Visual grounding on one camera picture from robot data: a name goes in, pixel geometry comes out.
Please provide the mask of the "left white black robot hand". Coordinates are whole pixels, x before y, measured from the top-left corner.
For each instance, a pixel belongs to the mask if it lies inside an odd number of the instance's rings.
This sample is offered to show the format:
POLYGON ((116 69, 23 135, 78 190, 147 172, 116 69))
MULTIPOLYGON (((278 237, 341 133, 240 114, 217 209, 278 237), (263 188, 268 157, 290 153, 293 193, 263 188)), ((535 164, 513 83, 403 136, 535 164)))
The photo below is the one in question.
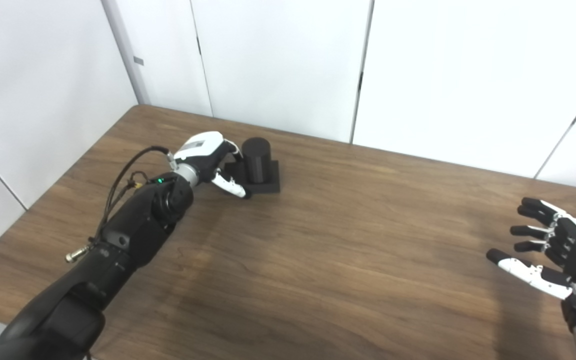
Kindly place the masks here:
POLYGON ((232 155, 238 163, 243 162, 240 148, 233 141, 226 139, 221 132, 202 132, 190 137, 174 153, 171 168, 192 188, 201 183, 212 183, 238 198, 251 198, 252 192, 249 189, 221 169, 221 163, 227 155, 232 155))

